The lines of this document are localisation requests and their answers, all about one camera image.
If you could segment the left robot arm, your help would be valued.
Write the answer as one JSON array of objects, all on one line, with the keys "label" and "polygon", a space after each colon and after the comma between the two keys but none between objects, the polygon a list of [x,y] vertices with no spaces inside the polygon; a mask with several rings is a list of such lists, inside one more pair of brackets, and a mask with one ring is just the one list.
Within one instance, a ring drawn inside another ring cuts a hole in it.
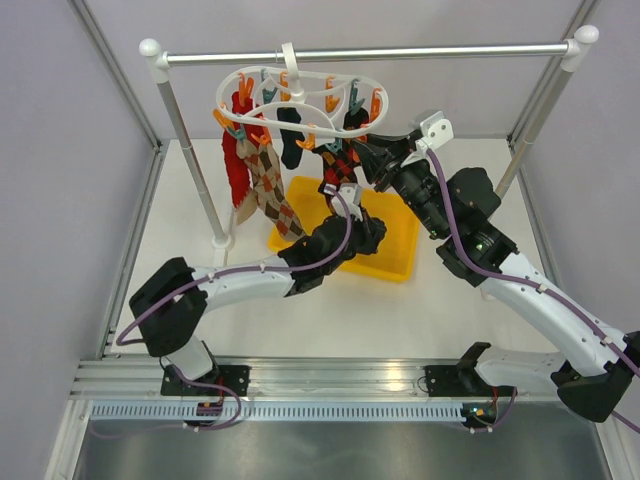
[{"label": "left robot arm", "polygon": [[167,260],[130,298],[134,327],[152,358],[180,371],[197,395],[218,384],[218,365],[195,336],[202,317],[216,309],[264,298],[304,294],[322,285],[343,263],[372,255],[386,235],[384,222],[327,217],[313,232],[257,263],[195,268],[182,257]]}]

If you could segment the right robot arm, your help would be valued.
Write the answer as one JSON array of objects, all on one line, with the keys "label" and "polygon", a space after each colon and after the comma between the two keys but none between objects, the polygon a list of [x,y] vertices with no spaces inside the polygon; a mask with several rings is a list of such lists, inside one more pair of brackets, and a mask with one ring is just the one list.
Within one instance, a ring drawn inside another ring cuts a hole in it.
[{"label": "right robot arm", "polygon": [[459,360],[459,388],[478,395],[489,387],[554,394],[575,414],[602,423],[639,375],[639,334],[623,333],[577,305],[544,276],[516,243],[495,227],[501,200],[482,167],[451,177],[427,143],[371,135],[354,140],[367,181],[393,188],[433,240],[444,267],[508,306],[554,347],[553,353],[506,350],[477,342]]}]

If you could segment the dark argyle sock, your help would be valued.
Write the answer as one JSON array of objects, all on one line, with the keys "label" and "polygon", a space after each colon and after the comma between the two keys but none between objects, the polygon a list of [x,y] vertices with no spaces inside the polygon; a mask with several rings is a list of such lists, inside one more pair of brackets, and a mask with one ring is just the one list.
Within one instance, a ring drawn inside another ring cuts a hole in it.
[{"label": "dark argyle sock", "polygon": [[358,166],[358,162],[348,153],[343,144],[340,146],[323,144],[313,148],[311,152],[322,159],[323,176],[318,192],[324,196],[330,212],[334,213],[335,209],[331,203],[332,196],[325,192],[325,187],[332,185],[338,189],[344,183],[357,183],[355,168]]}]

